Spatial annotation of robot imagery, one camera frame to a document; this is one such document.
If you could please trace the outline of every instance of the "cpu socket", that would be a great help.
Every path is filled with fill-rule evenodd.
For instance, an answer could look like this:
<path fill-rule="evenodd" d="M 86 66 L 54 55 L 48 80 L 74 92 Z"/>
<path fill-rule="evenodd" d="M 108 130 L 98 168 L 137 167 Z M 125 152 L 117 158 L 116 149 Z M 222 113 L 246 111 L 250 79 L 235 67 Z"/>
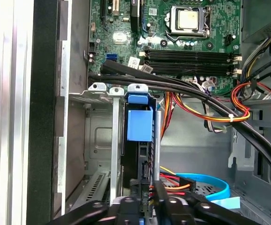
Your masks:
<path fill-rule="evenodd" d="M 207 38 L 210 36 L 210 8 L 172 6 L 164 21 L 169 28 L 167 36 L 174 41 L 180 38 Z"/>

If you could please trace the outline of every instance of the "ram slot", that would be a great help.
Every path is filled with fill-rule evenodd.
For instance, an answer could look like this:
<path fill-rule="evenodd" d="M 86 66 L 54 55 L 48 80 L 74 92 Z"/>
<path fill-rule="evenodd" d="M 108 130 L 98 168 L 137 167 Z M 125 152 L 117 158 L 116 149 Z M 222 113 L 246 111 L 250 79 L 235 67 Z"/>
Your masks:
<path fill-rule="evenodd" d="M 146 52 L 149 61 L 182 61 L 197 63 L 223 63 L 232 62 L 233 55 L 216 52 L 187 52 L 187 51 L 161 51 L 150 50 Z"/>
<path fill-rule="evenodd" d="M 157 75 L 205 75 L 205 76 L 229 76 L 232 66 L 197 65 L 190 63 L 162 63 L 149 62 L 153 72 Z"/>

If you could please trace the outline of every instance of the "screw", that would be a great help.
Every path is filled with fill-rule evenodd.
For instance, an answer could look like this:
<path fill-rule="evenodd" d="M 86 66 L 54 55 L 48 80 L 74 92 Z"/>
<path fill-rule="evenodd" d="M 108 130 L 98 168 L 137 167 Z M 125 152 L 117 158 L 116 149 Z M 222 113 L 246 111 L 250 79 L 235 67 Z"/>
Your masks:
<path fill-rule="evenodd" d="M 131 198 L 126 198 L 125 202 L 131 203 L 131 202 L 133 202 L 133 200 Z"/>
<path fill-rule="evenodd" d="M 100 203 L 96 202 L 96 203 L 94 203 L 93 207 L 94 208 L 101 208 L 102 205 Z"/>
<path fill-rule="evenodd" d="M 207 203 L 202 203 L 201 206 L 203 207 L 203 209 L 210 209 L 210 206 Z"/>
<path fill-rule="evenodd" d="M 170 201 L 171 203 L 177 203 L 177 201 L 176 201 L 175 198 L 170 198 L 169 201 Z"/>

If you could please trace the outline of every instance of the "blue sata port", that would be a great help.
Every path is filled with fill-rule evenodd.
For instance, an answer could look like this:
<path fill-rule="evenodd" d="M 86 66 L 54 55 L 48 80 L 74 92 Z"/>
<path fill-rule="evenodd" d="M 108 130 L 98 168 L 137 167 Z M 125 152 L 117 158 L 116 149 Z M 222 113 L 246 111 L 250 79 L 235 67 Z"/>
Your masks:
<path fill-rule="evenodd" d="M 107 54 L 106 54 L 106 59 L 107 59 L 107 60 L 111 60 L 111 61 L 117 62 L 117 54 L 110 54 L 110 53 L 107 53 Z"/>

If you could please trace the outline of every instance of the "motherboard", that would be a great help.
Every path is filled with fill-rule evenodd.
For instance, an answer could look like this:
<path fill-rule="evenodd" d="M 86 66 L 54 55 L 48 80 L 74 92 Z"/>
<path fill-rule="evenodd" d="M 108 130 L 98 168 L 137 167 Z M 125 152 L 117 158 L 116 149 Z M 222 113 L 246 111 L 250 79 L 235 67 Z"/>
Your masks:
<path fill-rule="evenodd" d="M 89 70 L 113 60 L 228 92 L 241 60 L 240 17 L 240 0 L 91 0 Z"/>

